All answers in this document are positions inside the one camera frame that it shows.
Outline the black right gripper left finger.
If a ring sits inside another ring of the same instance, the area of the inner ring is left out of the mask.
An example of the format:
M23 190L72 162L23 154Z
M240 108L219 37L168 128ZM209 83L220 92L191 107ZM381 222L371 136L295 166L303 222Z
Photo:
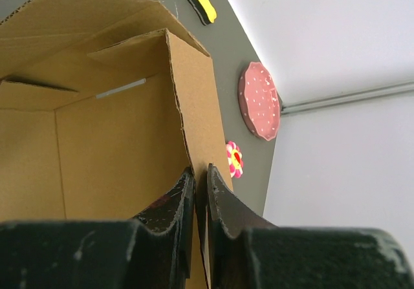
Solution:
M195 180L127 220L1 224L2 288L184 288L191 271Z

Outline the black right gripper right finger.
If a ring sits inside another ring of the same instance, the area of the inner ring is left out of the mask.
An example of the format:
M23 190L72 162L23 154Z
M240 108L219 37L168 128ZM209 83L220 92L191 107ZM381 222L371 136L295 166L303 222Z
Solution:
M206 278L210 288L413 287L413 269L387 232L276 226L215 166L206 174Z

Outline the brown cardboard box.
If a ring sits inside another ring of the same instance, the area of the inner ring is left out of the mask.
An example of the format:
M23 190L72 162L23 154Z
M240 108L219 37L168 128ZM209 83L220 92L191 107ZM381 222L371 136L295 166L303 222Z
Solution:
M157 0L28 0L1 22L1 224L127 220L228 170L208 51Z

